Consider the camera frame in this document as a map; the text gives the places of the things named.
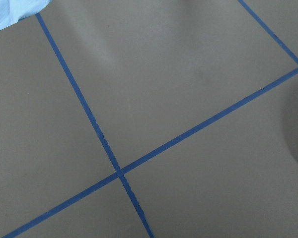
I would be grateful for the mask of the light blue cloth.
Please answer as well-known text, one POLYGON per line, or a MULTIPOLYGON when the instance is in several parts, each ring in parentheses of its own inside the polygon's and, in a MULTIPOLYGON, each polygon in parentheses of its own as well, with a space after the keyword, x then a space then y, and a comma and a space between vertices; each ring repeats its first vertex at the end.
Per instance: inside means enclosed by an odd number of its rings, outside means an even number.
POLYGON ((43 10, 51 0, 0 0, 0 30, 43 10))

